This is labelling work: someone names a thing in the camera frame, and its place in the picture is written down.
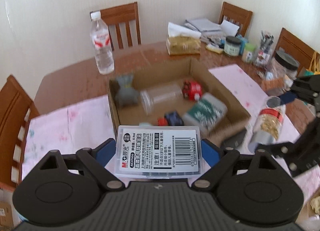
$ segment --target white bottle cap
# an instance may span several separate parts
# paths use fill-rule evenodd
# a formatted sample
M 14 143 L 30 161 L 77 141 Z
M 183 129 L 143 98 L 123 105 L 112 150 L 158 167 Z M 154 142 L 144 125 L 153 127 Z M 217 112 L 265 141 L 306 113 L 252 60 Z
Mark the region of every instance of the white bottle cap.
M 92 20 L 100 19 L 100 18 L 101 18 L 101 12 L 100 12 L 100 11 L 92 12 L 92 13 L 90 14 L 90 16 L 91 16 L 91 19 L 92 19 Z

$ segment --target glass jar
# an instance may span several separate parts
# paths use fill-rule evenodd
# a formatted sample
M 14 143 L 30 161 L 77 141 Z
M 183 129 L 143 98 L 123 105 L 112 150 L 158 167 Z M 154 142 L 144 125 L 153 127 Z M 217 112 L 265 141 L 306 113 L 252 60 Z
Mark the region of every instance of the glass jar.
M 223 50 L 228 56 L 238 56 L 240 47 L 241 40 L 239 38 L 228 36 L 226 37 Z
M 266 80 L 284 78 L 286 87 L 291 87 L 290 84 L 297 76 L 299 65 L 300 63 L 292 56 L 278 50 L 266 67 Z
M 242 61 L 245 63 L 251 63 L 253 61 L 253 54 L 256 49 L 256 46 L 251 43 L 246 43 L 244 45 L 244 51 L 242 54 Z
M 265 68 L 270 60 L 272 50 L 271 49 L 263 49 L 258 48 L 253 54 L 253 64 L 256 67 Z
M 179 97 L 183 98 L 182 90 L 178 84 L 168 84 L 152 87 L 140 92 L 144 111 L 150 115 L 157 107 L 164 103 L 172 103 Z

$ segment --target plastic water bottle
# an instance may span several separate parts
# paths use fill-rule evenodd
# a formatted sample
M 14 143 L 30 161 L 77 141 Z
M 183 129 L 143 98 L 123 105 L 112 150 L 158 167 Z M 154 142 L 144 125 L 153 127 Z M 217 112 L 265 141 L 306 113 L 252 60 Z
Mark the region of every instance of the plastic water bottle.
M 100 11 L 92 12 L 91 19 L 90 36 L 96 50 L 97 67 L 100 74 L 106 75 L 115 69 L 108 26 L 101 19 Z

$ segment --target red toy car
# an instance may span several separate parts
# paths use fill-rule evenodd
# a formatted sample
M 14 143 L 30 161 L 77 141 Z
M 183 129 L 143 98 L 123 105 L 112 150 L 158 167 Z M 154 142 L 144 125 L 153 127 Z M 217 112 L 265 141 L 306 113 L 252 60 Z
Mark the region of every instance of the red toy car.
M 183 97 L 191 101 L 198 101 L 202 96 L 202 86 L 196 81 L 185 80 L 182 89 Z

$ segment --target wooden chair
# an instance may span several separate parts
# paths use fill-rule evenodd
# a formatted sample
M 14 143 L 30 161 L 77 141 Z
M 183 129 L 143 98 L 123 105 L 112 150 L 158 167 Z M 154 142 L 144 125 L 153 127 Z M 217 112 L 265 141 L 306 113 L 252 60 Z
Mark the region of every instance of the wooden chair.
M 310 62 L 315 52 L 314 49 L 309 47 L 305 42 L 298 39 L 294 34 L 282 28 L 278 43 L 276 45 L 273 56 L 276 54 L 276 50 L 282 48 L 287 54 L 290 54 L 294 59 L 296 59 L 300 66 L 298 68 L 298 73 L 305 67 L 309 68 Z
M 118 46 L 120 49 L 123 48 L 121 32 L 120 32 L 120 23 L 125 23 L 125 30 L 127 33 L 128 39 L 128 46 L 132 46 L 132 38 L 130 33 L 130 26 L 129 21 L 135 20 L 136 21 L 136 29 L 137 29 L 137 38 L 138 44 L 141 45 L 141 38 L 140 38 L 140 26 L 139 26 L 139 15 L 138 15 L 138 3 L 130 3 L 126 5 L 116 6 L 107 9 L 101 9 L 101 19 L 108 25 L 115 25 L 116 26 L 116 34 L 118 39 Z M 112 50 L 114 50 L 112 38 L 111 39 L 111 46 Z
M 285 28 L 281 30 L 273 56 L 280 48 L 300 63 L 298 74 L 303 67 L 309 68 L 314 50 Z M 287 104 L 286 114 L 300 134 L 315 117 L 304 102 L 297 99 Z
M 18 81 L 9 76 L 0 91 L 0 188 L 15 190 L 22 163 L 30 119 L 39 113 Z
M 222 9 L 219 18 L 219 24 L 222 23 L 224 19 L 239 26 L 238 34 L 244 35 L 250 25 L 252 18 L 252 11 L 237 7 L 228 2 L 223 2 Z

